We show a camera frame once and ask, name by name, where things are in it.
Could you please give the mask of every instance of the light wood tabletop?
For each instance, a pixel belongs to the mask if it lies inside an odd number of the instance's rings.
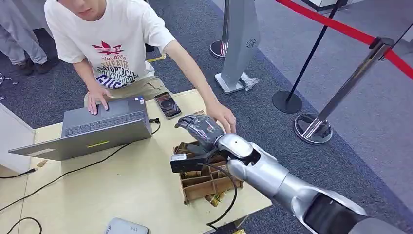
[[[205,110],[196,90],[175,94],[173,98],[182,109],[182,116]],[[227,192],[216,208],[203,198],[185,205],[179,174],[172,173],[170,157],[174,146],[192,142],[194,138],[185,129],[175,129],[178,118],[166,120],[154,100],[146,104],[149,118],[161,119],[160,130],[151,139],[134,142],[107,161],[69,174],[49,185],[26,199],[23,207],[19,203],[4,211],[0,214],[0,230],[4,226],[9,229],[18,220],[21,210],[21,217],[30,216],[39,220],[44,234],[103,233],[114,217],[144,225],[152,234],[199,234],[210,231],[206,223],[225,211],[234,192]],[[36,129],[35,143],[59,138],[61,128],[59,123]],[[102,160],[118,148],[63,162],[49,160],[28,176],[25,189],[16,185],[19,189],[15,189],[13,196],[3,193],[4,186],[13,188],[13,185],[1,183],[0,203],[11,202],[24,192],[28,195],[63,173]],[[32,167],[41,161],[43,159],[33,158]],[[270,200],[244,183],[234,207],[216,226],[270,205]],[[35,233],[38,233],[35,222],[20,224],[19,234]]]

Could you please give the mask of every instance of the black cable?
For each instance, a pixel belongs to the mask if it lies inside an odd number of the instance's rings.
[[[38,224],[38,226],[39,226],[39,234],[41,234],[41,230],[42,230],[41,224],[39,223],[39,221],[37,221],[37,219],[32,218],[32,217],[22,218],[21,220],[17,221],[17,223],[15,223],[15,224],[13,225],[13,227],[10,229],[10,231],[8,231],[6,234],[10,234],[10,233],[12,232],[12,230],[15,228],[15,226],[18,225],[20,222],[22,222],[22,221],[25,220],[25,219],[31,219],[31,220],[33,220],[34,222],[36,222],[36,223]]]
[[[224,213],[222,213],[222,215],[218,219],[206,224],[207,226],[212,227],[214,230],[218,231],[218,229],[216,227],[214,227],[213,224],[220,221],[231,210],[232,206],[234,206],[235,200],[237,199],[238,188],[237,188],[237,185],[235,184],[234,178],[231,177],[231,174],[229,172],[227,172],[226,170],[221,169],[221,168],[219,168],[217,166],[214,166],[212,164],[209,164],[209,163],[198,163],[198,164],[203,164],[203,165],[206,165],[206,166],[210,166],[210,167],[215,168],[216,170],[224,173],[227,177],[229,177],[229,179],[232,182],[232,185],[234,185],[234,198],[232,199],[231,204],[228,206],[228,208],[224,211]]]
[[[80,170],[82,170],[82,169],[91,167],[91,166],[93,166],[93,165],[96,165],[96,164],[99,164],[99,163],[102,163],[102,162],[108,160],[110,157],[112,157],[114,154],[116,154],[119,150],[125,148],[125,147],[128,146],[128,145],[129,145],[129,144],[126,144],[126,145],[120,147],[120,148],[117,149],[115,152],[111,153],[109,156],[107,156],[106,158],[104,158],[104,159],[101,160],[101,161],[98,161],[98,162],[89,164],[89,165],[87,165],[87,166],[81,167],[81,168],[79,168],[79,169],[76,169],[76,170],[73,170],[73,171],[69,171],[69,172],[64,173],[63,175],[59,176],[57,179],[55,179],[55,180],[47,183],[46,185],[41,186],[39,189],[37,189],[36,191],[32,192],[31,194],[29,194],[29,195],[27,195],[27,196],[24,196],[24,197],[20,198],[19,200],[15,201],[15,202],[13,202],[13,203],[10,203],[9,205],[3,207],[3,208],[0,210],[0,212],[4,211],[5,209],[9,208],[9,207],[12,206],[12,205],[18,203],[19,201],[22,201],[22,200],[24,200],[24,199],[26,199],[26,198],[29,198],[29,197],[33,196],[34,194],[36,194],[36,193],[39,192],[40,190],[44,189],[45,187],[49,186],[50,184],[53,184],[54,182],[58,181],[60,178],[64,177],[65,175],[68,175],[68,174],[73,173],[73,172],[80,171]]]
[[[156,129],[152,134],[156,133],[156,132],[161,128],[161,121],[160,121],[158,118],[156,118],[156,119],[150,119],[149,122],[150,122],[150,123],[155,122],[155,123],[158,123],[158,124],[159,124],[158,129]],[[58,181],[60,178],[64,177],[65,175],[68,175],[68,174],[73,173],[73,172],[80,171],[80,170],[82,170],[82,169],[85,169],[85,168],[94,166],[94,165],[96,165],[96,164],[99,164],[99,163],[102,163],[102,162],[108,160],[110,157],[112,157],[114,154],[116,154],[117,152],[119,152],[121,149],[125,148],[125,147],[128,146],[128,145],[129,145],[129,144],[126,144],[126,145],[120,147],[120,148],[117,149],[115,152],[111,153],[109,156],[107,156],[106,158],[104,158],[103,160],[100,160],[100,161],[98,161],[98,162],[95,162],[95,163],[89,164],[89,165],[87,165],[87,166],[84,166],[84,167],[78,168],[78,169],[76,169],[76,170],[69,171],[69,172],[66,172],[66,173],[62,174],[61,176],[59,176],[59,177],[56,178],[55,180],[53,180],[53,181],[51,181],[51,182],[43,185],[42,187],[40,187],[40,188],[37,189],[36,191],[32,192],[31,194],[29,194],[29,195],[27,195],[27,196],[24,196],[24,197],[20,198],[19,200],[16,200],[16,201],[14,201],[13,203],[10,203],[9,205],[3,207],[3,208],[0,210],[0,212],[4,211],[5,209],[9,208],[10,206],[12,206],[12,205],[14,205],[14,204],[16,204],[16,203],[18,203],[18,202],[26,199],[26,198],[29,198],[29,197],[33,196],[34,194],[38,193],[40,190],[42,190],[42,189],[44,189],[45,187],[53,184],[54,182]],[[22,175],[25,175],[25,174],[28,174],[28,173],[32,173],[32,172],[35,172],[35,171],[36,171],[36,169],[33,168],[33,169],[30,169],[30,170],[28,170],[28,171],[26,171],[26,172],[24,172],[24,173],[22,173],[22,174],[20,174],[20,175],[15,175],[15,176],[10,176],[10,177],[0,177],[0,178],[2,178],[2,179],[4,179],[4,178],[15,178],[15,177],[22,176]],[[16,227],[16,225],[18,225],[20,222],[22,222],[22,221],[25,220],[25,219],[31,219],[31,220],[33,220],[34,222],[36,222],[36,223],[38,224],[38,226],[39,226],[39,234],[41,234],[42,227],[41,227],[40,222],[37,221],[35,218],[32,218],[32,217],[26,217],[26,218],[22,218],[21,220],[19,220],[17,223],[15,223],[15,224],[12,226],[12,228],[10,229],[10,231],[7,232],[7,234],[10,234],[11,231]]]
[[[24,173],[22,173],[22,174],[18,174],[18,175],[14,175],[14,176],[7,176],[7,177],[0,177],[0,179],[16,178],[16,177],[19,177],[19,176],[22,176],[22,175],[25,175],[25,174],[33,173],[33,172],[35,172],[35,171],[36,171],[36,168],[32,168],[32,169],[30,169],[30,170],[28,170],[28,171],[26,171],[26,172],[24,172]]]
[[[159,120],[159,118],[150,119],[150,120],[149,120],[149,123],[157,123],[157,124],[159,124],[159,125],[158,125],[158,128],[157,128],[155,131],[153,131],[153,133],[151,133],[152,135],[155,134],[155,133],[161,128],[161,121]]]

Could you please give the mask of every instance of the red rope barrier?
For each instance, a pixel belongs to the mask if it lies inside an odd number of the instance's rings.
[[[308,8],[305,8],[301,5],[298,5],[291,0],[275,0],[282,5],[290,8],[291,10],[304,15],[314,21],[317,21],[321,24],[324,24],[336,31],[339,31],[351,38],[354,38],[360,42],[363,42],[367,45],[372,44],[373,40],[375,39],[373,36],[368,35],[364,32],[361,32],[355,28],[352,28],[348,25],[335,21],[334,19],[328,18],[326,16],[320,15],[317,12],[314,12]],[[389,50],[386,52],[385,56],[394,66],[396,66],[400,71],[406,74],[408,77],[413,79],[413,69],[393,50]]]

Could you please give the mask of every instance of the man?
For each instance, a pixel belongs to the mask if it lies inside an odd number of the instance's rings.
[[[96,102],[141,94],[146,100],[168,91],[145,62],[145,43],[157,46],[179,66],[201,94],[207,113],[227,132],[235,117],[223,106],[202,71],[176,41],[164,21],[143,0],[47,0],[47,23],[59,58],[72,63],[85,82],[85,107],[96,114]]]
[[[32,74],[34,67],[37,72],[44,74],[52,68],[52,64],[47,61],[35,33],[16,11],[11,0],[0,0],[0,51],[24,75]]]

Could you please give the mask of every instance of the man's right hand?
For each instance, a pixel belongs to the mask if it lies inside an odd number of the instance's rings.
[[[94,85],[93,87],[89,88],[89,95],[88,95],[88,110],[92,115],[97,114],[97,107],[96,102],[100,101],[102,105],[105,107],[105,110],[108,109],[108,103],[106,102],[103,95],[107,95],[108,97],[111,96],[109,90],[105,89],[104,87],[100,86],[99,84]]]

